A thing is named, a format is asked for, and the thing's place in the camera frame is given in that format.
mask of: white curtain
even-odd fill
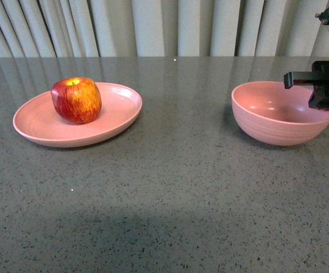
[[[329,0],[0,0],[0,57],[320,56]]]

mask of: pink bowl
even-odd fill
[[[308,107],[311,94],[300,86],[285,89],[282,82],[248,82],[232,91],[232,111],[240,128],[259,141],[278,146],[301,144],[329,124],[329,111]]]

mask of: granite surface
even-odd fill
[[[0,59],[0,272],[329,272],[329,127],[277,147],[234,120],[239,84],[314,59]],[[135,89],[137,120],[102,143],[13,128],[64,77]]]

